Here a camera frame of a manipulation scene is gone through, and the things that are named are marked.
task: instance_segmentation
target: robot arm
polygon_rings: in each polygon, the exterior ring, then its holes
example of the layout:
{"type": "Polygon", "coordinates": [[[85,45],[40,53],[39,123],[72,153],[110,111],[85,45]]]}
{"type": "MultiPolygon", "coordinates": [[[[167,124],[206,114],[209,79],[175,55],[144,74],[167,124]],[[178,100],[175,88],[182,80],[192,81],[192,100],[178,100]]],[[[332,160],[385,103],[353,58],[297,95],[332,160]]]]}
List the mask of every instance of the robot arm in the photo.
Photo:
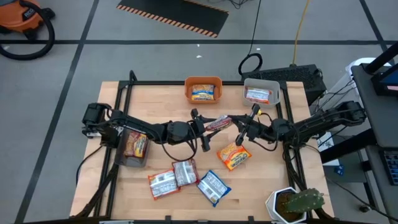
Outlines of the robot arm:
{"type": "MultiPolygon", "coordinates": [[[[329,130],[339,125],[355,126],[362,124],[366,119],[364,110],[359,103],[348,101],[341,103],[335,108],[326,110],[322,114],[314,115],[298,123],[290,123],[285,119],[274,119],[268,127],[254,120],[260,111],[259,105],[252,107],[250,115],[229,115],[232,122],[238,127],[239,135],[236,144],[241,145],[244,137],[250,141],[261,138],[268,142],[285,141],[292,146],[305,144],[313,135],[329,130]]],[[[169,121],[163,124],[150,124],[122,111],[112,110],[109,105],[92,103],[88,105],[83,117],[83,134],[99,132],[101,134],[101,145],[117,147],[119,141],[118,127],[128,128],[146,134],[147,137],[157,144],[167,143],[176,145],[183,142],[200,138],[203,151],[210,150],[210,139],[219,131],[204,135],[205,123],[214,121],[214,118],[204,118],[198,114],[196,109],[191,111],[191,121],[169,121]]]]}

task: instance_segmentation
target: table leg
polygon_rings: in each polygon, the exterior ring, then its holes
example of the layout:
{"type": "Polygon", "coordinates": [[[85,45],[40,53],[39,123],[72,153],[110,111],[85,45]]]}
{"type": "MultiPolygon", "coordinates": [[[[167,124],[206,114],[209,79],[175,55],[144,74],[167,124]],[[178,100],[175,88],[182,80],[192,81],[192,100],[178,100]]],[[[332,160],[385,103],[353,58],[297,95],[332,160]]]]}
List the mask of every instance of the table leg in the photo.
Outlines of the table leg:
{"type": "Polygon", "coordinates": [[[343,155],[364,149],[366,146],[375,145],[377,143],[373,130],[370,128],[363,131],[352,138],[349,138],[335,146],[330,147],[321,152],[322,164],[330,162],[343,155]]]}

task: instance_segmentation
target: yellow cable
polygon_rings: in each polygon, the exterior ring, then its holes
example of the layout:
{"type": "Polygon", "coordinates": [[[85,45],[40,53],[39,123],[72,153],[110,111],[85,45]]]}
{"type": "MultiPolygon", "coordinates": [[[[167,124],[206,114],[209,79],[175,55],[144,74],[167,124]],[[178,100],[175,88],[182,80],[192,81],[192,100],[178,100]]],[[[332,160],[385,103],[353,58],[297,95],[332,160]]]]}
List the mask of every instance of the yellow cable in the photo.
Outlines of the yellow cable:
{"type": "Polygon", "coordinates": [[[300,24],[298,25],[298,29],[297,29],[297,33],[296,33],[296,39],[294,40],[293,64],[296,61],[297,40],[299,39],[301,25],[303,24],[304,16],[307,13],[307,8],[308,8],[309,4],[310,4],[310,0],[307,0],[307,3],[305,4],[305,8],[304,8],[304,11],[303,11],[303,15],[301,16],[300,24]]]}

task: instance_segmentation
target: gray floor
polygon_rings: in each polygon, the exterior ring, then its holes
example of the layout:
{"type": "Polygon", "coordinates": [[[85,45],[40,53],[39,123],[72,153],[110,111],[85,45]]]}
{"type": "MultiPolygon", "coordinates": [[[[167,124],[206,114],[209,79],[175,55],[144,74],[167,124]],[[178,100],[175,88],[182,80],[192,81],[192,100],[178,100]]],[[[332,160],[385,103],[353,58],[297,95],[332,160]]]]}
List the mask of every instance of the gray floor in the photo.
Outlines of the gray floor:
{"type": "MultiPolygon", "coordinates": [[[[105,80],[127,79],[133,69],[139,80],[183,80],[192,75],[217,75],[224,80],[239,80],[239,62],[246,56],[254,28],[258,0],[247,2],[236,10],[229,2],[199,2],[230,11],[217,40],[224,44],[201,44],[213,40],[203,35],[168,26],[116,9],[119,0],[40,0],[51,7],[57,44],[43,58],[17,62],[0,57],[0,223],[14,223],[35,168],[40,151],[48,149],[37,185],[31,197],[25,222],[66,218],[75,190],[75,171],[83,159],[86,139],[80,134],[80,120],[88,103],[96,101],[100,84],[105,80]],[[103,42],[86,44],[77,52],[90,10],[97,6],[89,24],[87,40],[193,40],[191,44],[121,44],[103,42]],[[76,68],[71,67],[73,59],[76,68]],[[65,80],[73,78],[59,120],[54,111],[59,104],[65,80]],[[44,146],[52,119],[56,124],[49,147],[44,146]]],[[[380,42],[359,0],[312,1],[303,23],[301,40],[319,40],[298,46],[297,64],[315,63],[323,70],[324,81],[332,87],[344,74],[351,61],[375,57],[384,44],[398,40],[395,0],[366,0],[384,40],[380,42]]],[[[292,41],[278,44],[271,40],[294,40],[305,0],[263,0],[259,13],[256,44],[253,52],[264,58],[263,69],[286,67],[291,63],[292,41]]],[[[45,31],[40,39],[47,38],[45,31]]],[[[23,40],[18,34],[0,35],[0,40],[23,40]]],[[[11,52],[31,52],[40,45],[4,44],[11,52]]],[[[254,61],[245,65],[246,70],[254,61]]],[[[350,186],[365,197],[361,186],[350,186]]],[[[383,223],[375,213],[358,215],[358,203],[330,185],[335,214],[344,220],[383,223]]]]}

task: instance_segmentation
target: white container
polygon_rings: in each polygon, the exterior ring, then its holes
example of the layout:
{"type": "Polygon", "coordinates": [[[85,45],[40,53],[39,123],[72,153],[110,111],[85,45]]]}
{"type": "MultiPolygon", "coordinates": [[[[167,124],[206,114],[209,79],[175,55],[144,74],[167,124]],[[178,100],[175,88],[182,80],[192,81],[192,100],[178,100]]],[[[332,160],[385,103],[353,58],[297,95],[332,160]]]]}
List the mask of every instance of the white container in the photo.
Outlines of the white container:
{"type": "Polygon", "coordinates": [[[296,220],[296,221],[294,221],[294,222],[288,222],[288,221],[286,221],[284,218],[282,218],[282,216],[280,216],[280,215],[276,212],[276,209],[275,209],[275,206],[276,206],[276,196],[277,196],[278,193],[283,192],[283,191],[285,191],[285,190],[291,190],[291,191],[297,193],[297,191],[294,190],[292,187],[287,187],[287,188],[282,189],[282,190],[274,191],[274,192],[269,196],[269,198],[268,198],[267,201],[266,201],[266,206],[267,206],[267,210],[268,210],[269,216],[272,218],[272,220],[279,221],[279,222],[285,223],[285,224],[294,224],[294,223],[299,223],[299,222],[302,222],[302,221],[306,220],[306,219],[307,219],[307,213],[306,213],[306,212],[303,213],[303,215],[302,215],[302,217],[301,217],[300,219],[298,219],[298,220],[296,220]]]}
{"type": "Polygon", "coordinates": [[[252,106],[253,102],[250,102],[248,99],[246,99],[246,92],[247,92],[247,87],[252,87],[252,88],[259,88],[263,90],[270,90],[272,91],[272,94],[269,97],[269,104],[265,103],[257,103],[260,108],[273,108],[276,104],[280,102],[279,99],[279,90],[280,90],[280,85],[279,82],[277,81],[270,81],[270,80],[258,80],[254,78],[247,78],[244,80],[244,85],[243,85],[243,105],[245,106],[252,106]]]}

